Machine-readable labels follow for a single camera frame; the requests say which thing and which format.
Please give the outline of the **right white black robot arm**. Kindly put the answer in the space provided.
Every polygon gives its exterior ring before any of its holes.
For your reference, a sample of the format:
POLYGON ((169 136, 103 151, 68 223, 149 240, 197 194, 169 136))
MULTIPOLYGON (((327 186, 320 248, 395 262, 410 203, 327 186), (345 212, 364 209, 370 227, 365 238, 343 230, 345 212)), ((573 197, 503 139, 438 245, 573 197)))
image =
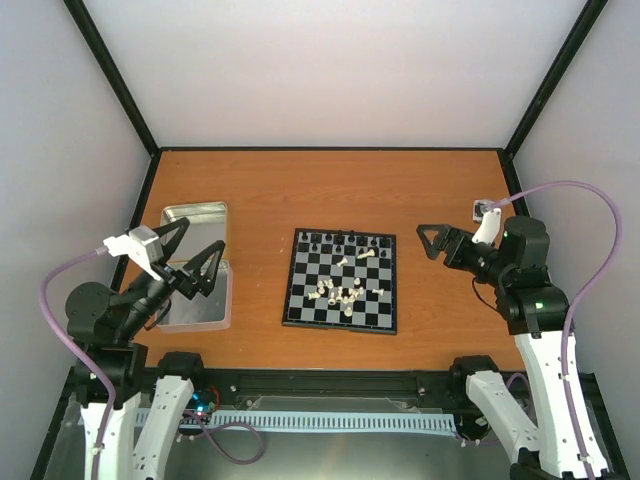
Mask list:
POLYGON ((474 233, 447 224, 418 226, 427 257, 469 272, 494 289, 525 366, 534 418, 510 393, 488 356, 455 359, 460 390, 485 417, 509 457, 513 479, 611 479, 589 420, 565 320, 566 294, 547 269, 550 237, 543 222, 485 213, 474 233))

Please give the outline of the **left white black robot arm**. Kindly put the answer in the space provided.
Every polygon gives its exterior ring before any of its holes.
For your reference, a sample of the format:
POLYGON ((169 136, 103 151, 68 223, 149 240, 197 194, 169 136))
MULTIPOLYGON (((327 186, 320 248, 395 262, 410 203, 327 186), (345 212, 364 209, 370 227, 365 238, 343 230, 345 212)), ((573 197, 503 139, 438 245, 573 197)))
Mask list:
POLYGON ((201 400, 208 390, 201 357, 195 353, 167 354, 157 378, 159 407, 139 440, 133 419, 141 401, 146 346, 135 342, 170 312, 174 298, 208 298, 217 283, 226 243, 216 239, 180 266, 172 255, 190 227, 183 217, 157 228, 136 227, 104 240, 97 255, 126 256, 140 274, 122 292, 99 282, 86 282, 68 296, 67 334, 78 348, 74 369, 76 398, 88 436, 88 479, 158 479, 166 467, 172 430, 187 403, 201 400))

